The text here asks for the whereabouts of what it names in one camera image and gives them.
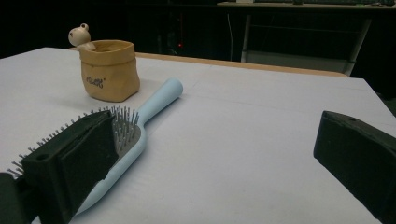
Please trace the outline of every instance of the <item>hairbrush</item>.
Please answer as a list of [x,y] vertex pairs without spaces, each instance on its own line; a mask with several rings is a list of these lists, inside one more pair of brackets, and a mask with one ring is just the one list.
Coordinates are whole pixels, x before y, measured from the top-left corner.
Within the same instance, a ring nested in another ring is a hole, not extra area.
[[0,173],[0,223],[68,223],[97,203],[146,147],[146,122],[182,92],[170,78],[136,111],[99,108],[37,142]]

